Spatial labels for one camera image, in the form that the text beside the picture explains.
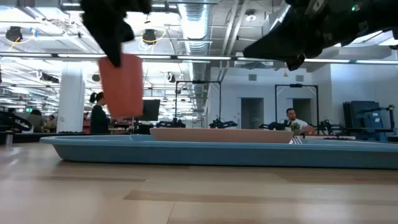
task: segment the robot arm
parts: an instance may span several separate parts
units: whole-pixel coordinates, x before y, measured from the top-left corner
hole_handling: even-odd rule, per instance
[[[121,65],[121,43],[134,40],[127,12],[151,11],[151,0],[81,0],[83,24],[116,67]]]
[[[298,69],[335,44],[348,45],[379,30],[397,30],[396,0],[286,0],[283,22],[243,51],[249,58],[286,62]]]

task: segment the doorway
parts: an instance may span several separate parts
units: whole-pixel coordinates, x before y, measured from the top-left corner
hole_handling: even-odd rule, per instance
[[[293,99],[293,109],[296,111],[297,119],[311,122],[311,99]]]
[[[241,128],[258,129],[262,124],[264,124],[264,99],[242,98]]]

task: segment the light blue tray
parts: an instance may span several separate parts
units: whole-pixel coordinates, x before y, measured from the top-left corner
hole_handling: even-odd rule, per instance
[[[151,136],[56,136],[67,161],[398,169],[398,144],[303,139],[303,144],[162,142]]]

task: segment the white column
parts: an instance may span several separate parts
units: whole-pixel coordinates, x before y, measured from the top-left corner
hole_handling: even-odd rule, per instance
[[[81,62],[64,62],[61,76],[57,132],[83,131],[86,74]]]

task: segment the dark hair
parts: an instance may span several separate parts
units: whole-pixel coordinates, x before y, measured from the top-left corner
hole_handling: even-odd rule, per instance
[[[291,111],[291,110],[294,110],[294,109],[293,109],[293,108],[287,109],[287,110],[286,110],[286,114],[287,114],[289,111]]]
[[[99,100],[101,100],[102,98],[104,98],[104,93],[100,92],[100,93],[92,93],[90,96],[90,103],[95,103],[96,101],[98,102]]]
[[[42,115],[42,112],[40,112],[38,109],[34,109],[34,110],[32,110],[32,112],[30,112],[30,114],[34,114],[34,115],[39,115],[39,116],[41,116],[41,115]]]

